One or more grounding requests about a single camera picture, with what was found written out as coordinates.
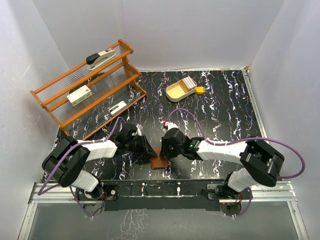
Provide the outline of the brown leather card holder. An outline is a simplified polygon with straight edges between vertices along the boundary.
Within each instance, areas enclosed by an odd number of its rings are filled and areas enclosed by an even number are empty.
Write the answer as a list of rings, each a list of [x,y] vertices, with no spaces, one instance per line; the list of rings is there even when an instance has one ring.
[[[165,158],[162,158],[160,156],[161,153],[161,147],[154,147],[153,150],[157,154],[156,157],[152,157],[150,159],[150,165],[152,170],[159,170],[159,169],[165,169],[169,165],[169,161]]]

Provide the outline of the beige oval tray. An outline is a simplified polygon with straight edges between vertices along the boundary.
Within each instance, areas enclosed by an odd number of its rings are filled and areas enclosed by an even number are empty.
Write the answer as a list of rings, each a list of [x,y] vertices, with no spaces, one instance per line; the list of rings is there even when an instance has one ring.
[[[196,92],[196,88],[193,90],[188,91],[186,86],[184,85],[182,79],[169,85],[166,90],[166,97],[171,101],[171,102],[179,102],[183,100],[184,98],[190,96],[191,94]]]

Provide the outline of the stack of credit cards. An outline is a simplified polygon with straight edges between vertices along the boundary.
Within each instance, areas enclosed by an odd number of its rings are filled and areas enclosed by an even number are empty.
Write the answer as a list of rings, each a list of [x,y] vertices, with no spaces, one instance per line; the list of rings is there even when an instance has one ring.
[[[182,82],[184,83],[185,87],[187,88],[188,91],[191,91],[197,87],[197,84],[194,82],[192,78],[185,77],[182,79]]]

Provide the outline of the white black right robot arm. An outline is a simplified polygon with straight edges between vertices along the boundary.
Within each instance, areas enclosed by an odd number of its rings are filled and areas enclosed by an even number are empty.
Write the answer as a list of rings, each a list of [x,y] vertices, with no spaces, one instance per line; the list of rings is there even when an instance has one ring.
[[[242,191],[254,186],[275,187],[284,163],[284,156],[263,139],[251,138],[231,143],[203,137],[189,138],[178,128],[170,128],[161,138],[160,156],[172,159],[179,155],[189,160],[219,160],[242,165],[227,175],[224,182],[208,195],[216,198],[237,198]]]

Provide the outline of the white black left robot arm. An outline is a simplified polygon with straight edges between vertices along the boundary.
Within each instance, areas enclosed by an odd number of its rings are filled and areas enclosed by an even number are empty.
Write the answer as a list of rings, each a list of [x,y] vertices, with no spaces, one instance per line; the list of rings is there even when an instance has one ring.
[[[84,170],[87,162],[133,152],[139,159],[158,156],[149,144],[141,128],[126,123],[118,133],[99,140],[76,140],[65,137],[42,162],[42,169],[61,187],[83,190],[92,200],[102,198],[103,184],[93,174]]]

